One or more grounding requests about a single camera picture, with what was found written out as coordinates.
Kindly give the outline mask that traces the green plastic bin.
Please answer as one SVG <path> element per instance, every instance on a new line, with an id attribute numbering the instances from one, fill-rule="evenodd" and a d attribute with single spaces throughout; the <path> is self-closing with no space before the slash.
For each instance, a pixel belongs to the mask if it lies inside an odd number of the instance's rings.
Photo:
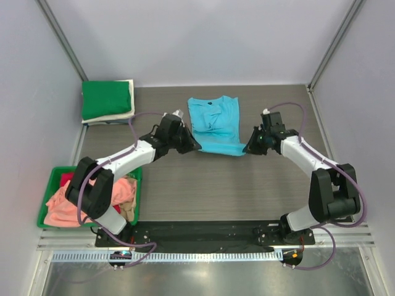
<path id="1" fill-rule="evenodd" d="M 47 215 L 48 208 L 46 206 L 46 202 L 55 194 L 55 192 L 60 188 L 59 183 L 60 183 L 60 176 L 62 173 L 68 173 L 71 171 L 75 171 L 74 166 L 57 166 L 52 169 L 52 172 L 49 177 L 48 184 L 46 186 L 46 190 L 44 193 L 43 201 L 41 203 L 41 208 L 38 213 L 38 218 L 36 225 L 39 228 L 62 228 L 62 227 L 57 227 L 57 226 L 50 226 L 46 225 L 44 223 L 44 218 Z M 141 196 L 141 183 L 142 183 L 142 169 L 137 168 L 129 173 L 126 174 L 126 176 L 129 176 L 131 178 L 134 178 L 138 181 L 138 188 L 137 188 L 137 193 L 136 193 L 136 209 L 135 209 L 135 219 L 130 222 L 131 224 L 136 224 L 138 221 L 138 215 L 139 215 L 139 202 L 140 202 L 140 196 Z"/>

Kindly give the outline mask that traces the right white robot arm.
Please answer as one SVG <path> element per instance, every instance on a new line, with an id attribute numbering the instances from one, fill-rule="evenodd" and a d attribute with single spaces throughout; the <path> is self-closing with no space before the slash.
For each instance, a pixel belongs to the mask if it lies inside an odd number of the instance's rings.
<path id="1" fill-rule="evenodd" d="M 279 112 L 262 112 L 262 124 L 254 127 L 245 153 L 266 155 L 269 150 L 291 160 L 309 178 L 306 206 L 281 216 L 276 236 L 285 244 L 296 244 L 307 230 L 360 212 L 356 172 L 322 155 L 294 129 L 287 129 Z"/>

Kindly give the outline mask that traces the light blue t shirt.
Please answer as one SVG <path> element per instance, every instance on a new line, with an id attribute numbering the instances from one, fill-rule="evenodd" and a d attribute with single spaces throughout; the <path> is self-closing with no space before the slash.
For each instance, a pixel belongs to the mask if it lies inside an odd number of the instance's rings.
<path id="1" fill-rule="evenodd" d="M 188 99 L 192 134 L 201 152 L 234 157 L 244 156 L 245 145 L 239 138 L 239 102 L 237 97 Z"/>

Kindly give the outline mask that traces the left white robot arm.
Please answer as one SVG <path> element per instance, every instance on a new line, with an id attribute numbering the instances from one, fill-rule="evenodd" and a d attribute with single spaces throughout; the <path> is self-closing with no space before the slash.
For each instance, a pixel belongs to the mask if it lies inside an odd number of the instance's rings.
<path id="1" fill-rule="evenodd" d="M 162 115 L 152 130 L 130 147 L 109 157 L 93 160 L 85 157 L 78 162 L 73 178 L 66 190 L 66 199 L 77 207 L 77 221 L 81 217 L 95 222 L 117 246 L 134 247 L 131 243 L 131 224 L 111 205 L 113 185 L 127 173 L 155 162 L 175 149 L 179 154 L 199 150 L 200 144 L 183 121 L 183 112 Z"/>

